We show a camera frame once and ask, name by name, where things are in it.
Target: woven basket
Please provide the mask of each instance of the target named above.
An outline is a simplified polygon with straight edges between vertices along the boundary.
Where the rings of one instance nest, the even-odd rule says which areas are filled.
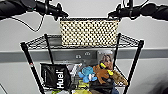
[[[61,18],[63,46],[97,46],[116,43],[119,21],[109,18]]]

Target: metal pole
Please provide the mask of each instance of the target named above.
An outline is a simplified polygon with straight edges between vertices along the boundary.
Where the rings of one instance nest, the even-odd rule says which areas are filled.
[[[54,60],[53,60],[53,56],[52,56],[52,53],[51,53],[51,48],[50,48],[50,44],[49,44],[49,41],[48,41],[48,36],[47,36],[47,34],[44,34],[44,37],[45,37],[45,39],[46,39],[47,48],[48,48],[48,52],[49,52],[49,55],[50,55],[51,63],[54,64]]]
[[[118,34],[118,38],[117,38],[116,50],[115,50],[115,53],[114,53],[113,69],[115,67],[115,62],[116,62],[116,57],[117,57],[118,45],[119,45],[119,42],[120,42],[120,37],[121,37],[121,33]]]
[[[131,78],[132,78],[134,69],[136,67],[136,64],[137,64],[141,49],[143,48],[143,45],[144,45],[144,41],[140,40],[140,42],[138,44],[138,48],[137,48],[136,54],[135,54],[135,57],[134,57],[134,61],[133,61],[133,64],[132,64],[132,67],[131,67],[131,70],[130,70],[130,73],[129,73],[129,76],[128,76],[128,85],[125,87],[123,94],[126,94],[127,91],[128,91],[128,87],[130,86]]]
[[[26,55],[27,61],[28,61],[29,65],[30,65],[30,67],[31,67],[31,70],[32,70],[32,72],[33,72],[34,78],[36,79],[36,82],[37,82],[37,84],[38,84],[38,87],[39,87],[39,90],[40,90],[41,94],[45,94],[45,93],[44,93],[43,86],[41,85],[41,82],[40,82],[39,77],[38,77],[38,75],[37,75],[35,66],[34,66],[33,61],[32,61],[32,59],[31,59],[31,56],[30,56],[30,54],[29,54],[29,52],[28,52],[28,47],[27,47],[27,45],[25,44],[25,42],[22,42],[22,43],[21,43],[21,47],[22,47],[22,50],[24,51],[24,53],[25,53],[25,55]]]

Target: box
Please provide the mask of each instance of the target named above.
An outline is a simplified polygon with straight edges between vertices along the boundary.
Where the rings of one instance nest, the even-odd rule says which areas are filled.
[[[119,21],[110,18],[61,18],[63,46],[116,44]]]

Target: wire rack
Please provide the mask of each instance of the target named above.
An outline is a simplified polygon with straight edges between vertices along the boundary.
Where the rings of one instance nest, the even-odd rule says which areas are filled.
[[[63,46],[62,45],[62,36],[61,35],[47,35],[48,41],[50,44],[50,49],[85,49],[85,48],[115,48],[117,44],[107,45],[107,46]],[[122,35],[120,37],[120,43],[118,44],[118,48],[125,47],[137,47],[139,41],[128,37],[126,35]],[[26,43],[30,50],[33,49],[47,49],[47,43],[44,36],[36,38],[32,41]]]

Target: white wall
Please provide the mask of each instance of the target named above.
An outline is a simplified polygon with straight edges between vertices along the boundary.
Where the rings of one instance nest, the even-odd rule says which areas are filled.
[[[145,0],[134,0],[134,5],[140,5]],[[52,0],[51,4],[62,4],[63,10],[69,14],[69,17],[107,17],[107,14],[114,11],[122,0]],[[150,0],[157,5],[168,5],[167,0]],[[37,29],[41,21],[41,16],[36,12],[29,12],[23,15],[15,16],[34,29]],[[52,16],[45,16],[42,28],[34,33],[26,26],[12,19],[0,21],[0,51],[21,51],[20,42],[30,41],[37,37],[47,34],[61,34],[59,22],[54,21]],[[151,17],[139,17],[134,21],[124,18],[118,28],[118,32],[133,37],[135,39],[144,39],[145,48],[167,48],[165,43],[167,39],[168,24],[166,21],[158,21]]]

